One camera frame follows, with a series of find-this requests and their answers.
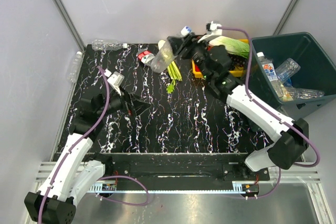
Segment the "clear crushed bottle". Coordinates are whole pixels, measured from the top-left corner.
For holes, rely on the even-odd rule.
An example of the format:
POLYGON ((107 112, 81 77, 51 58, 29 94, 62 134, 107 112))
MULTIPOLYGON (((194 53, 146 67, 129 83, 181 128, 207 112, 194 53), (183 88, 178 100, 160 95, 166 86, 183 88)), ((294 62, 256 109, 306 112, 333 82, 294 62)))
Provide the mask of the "clear crushed bottle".
POLYGON ((151 70, 156 73, 164 71, 176 58, 177 51, 181 47, 184 37, 186 37, 192 30, 185 26, 180 33, 175 36, 168 36, 166 40, 158 42, 159 52, 151 61, 151 70))

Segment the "red label crushed bottle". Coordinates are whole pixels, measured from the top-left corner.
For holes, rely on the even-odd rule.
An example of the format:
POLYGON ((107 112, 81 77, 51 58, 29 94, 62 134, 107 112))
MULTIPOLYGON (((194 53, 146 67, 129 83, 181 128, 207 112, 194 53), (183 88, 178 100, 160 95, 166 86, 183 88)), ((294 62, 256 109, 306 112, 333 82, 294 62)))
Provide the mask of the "red label crushed bottle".
POLYGON ((142 62, 145 66, 151 66, 152 60, 155 58, 155 55, 149 50, 140 50, 137 53, 137 58, 140 62, 142 62))

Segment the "clear bottle back row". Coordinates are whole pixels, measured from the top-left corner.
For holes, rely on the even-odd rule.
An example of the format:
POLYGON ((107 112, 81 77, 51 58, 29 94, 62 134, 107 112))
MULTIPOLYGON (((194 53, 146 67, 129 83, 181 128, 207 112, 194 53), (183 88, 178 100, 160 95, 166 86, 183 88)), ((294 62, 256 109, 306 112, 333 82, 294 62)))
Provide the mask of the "clear bottle back row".
POLYGON ((119 42, 115 40, 94 40, 92 42, 93 50, 124 50, 128 48, 128 44, 124 42, 119 42))

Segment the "clear bottle blue red label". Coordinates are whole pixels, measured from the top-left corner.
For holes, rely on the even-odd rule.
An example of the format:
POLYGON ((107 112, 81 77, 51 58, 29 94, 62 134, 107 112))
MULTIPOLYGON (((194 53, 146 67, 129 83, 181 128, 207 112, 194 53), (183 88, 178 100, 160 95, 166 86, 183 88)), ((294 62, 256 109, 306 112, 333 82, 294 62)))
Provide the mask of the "clear bottle blue red label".
POLYGON ((265 72, 268 80, 270 81, 274 91, 279 98, 283 97, 283 91, 281 88, 280 81, 275 72, 274 64, 270 59, 267 59, 263 52, 258 52, 257 57, 262 65, 262 69, 265 72))

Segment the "clear ribbed bottle white cap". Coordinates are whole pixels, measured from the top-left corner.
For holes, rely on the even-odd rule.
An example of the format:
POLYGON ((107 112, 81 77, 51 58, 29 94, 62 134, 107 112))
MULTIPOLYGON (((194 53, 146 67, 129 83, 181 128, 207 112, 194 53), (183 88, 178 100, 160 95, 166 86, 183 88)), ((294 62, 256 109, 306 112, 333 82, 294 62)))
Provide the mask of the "clear ribbed bottle white cap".
POLYGON ((292 58, 288 58, 275 70, 275 72, 278 80, 284 83, 300 69, 301 67, 296 61, 294 61, 292 58))

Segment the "large clear square bottle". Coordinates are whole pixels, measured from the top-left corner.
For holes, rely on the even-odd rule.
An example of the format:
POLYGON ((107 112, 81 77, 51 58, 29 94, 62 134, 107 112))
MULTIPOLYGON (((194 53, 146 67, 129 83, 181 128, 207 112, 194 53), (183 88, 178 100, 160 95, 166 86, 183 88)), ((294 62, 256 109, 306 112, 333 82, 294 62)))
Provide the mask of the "large clear square bottle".
POLYGON ((284 101, 284 102, 293 101, 293 98, 292 98, 291 94, 288 92, 288 90, 286 89, 286 87, 281 85, 281 89, 282 89, 282 93, 283 93, 283 96, 281 97, 281 100, 284 101))

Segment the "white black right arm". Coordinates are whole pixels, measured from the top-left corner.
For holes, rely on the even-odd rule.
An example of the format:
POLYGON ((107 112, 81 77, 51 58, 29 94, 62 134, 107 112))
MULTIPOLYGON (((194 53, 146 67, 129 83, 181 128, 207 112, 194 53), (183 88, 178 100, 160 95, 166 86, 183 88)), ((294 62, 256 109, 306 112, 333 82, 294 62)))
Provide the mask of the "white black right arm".
POLYGON ((193 33, 185 37, 169 36, 167 42, 174 56, 192 59, 204 76, 212 95, 240 111, 256 123, 273 144, 253 151, 239 166, 239 174, 250 180, 258 171, 277 166, 288 170, 309 147, 309 125, 304 119, 294 120, 275 110, 248 90, 229 72, 231 59, 225 46, 213 46, 197 40, 193 33))

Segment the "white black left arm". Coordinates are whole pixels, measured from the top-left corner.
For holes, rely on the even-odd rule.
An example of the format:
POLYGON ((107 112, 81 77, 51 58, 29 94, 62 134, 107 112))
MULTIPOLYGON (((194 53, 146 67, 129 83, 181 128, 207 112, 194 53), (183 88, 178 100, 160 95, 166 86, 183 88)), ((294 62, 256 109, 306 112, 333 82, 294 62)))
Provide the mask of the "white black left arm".
POLYGON ((118 111, 137 117, 149 108, 149 103, 126 91, 82 98, 58 161, 37 192, 28 192, 24 199, 31 220, 71 223, 78 203, 91 186, 99 179, 117 177, 112 157, 100 153, 93 154, 83 171, 77 172, 103 128, 103 118, 118 111))

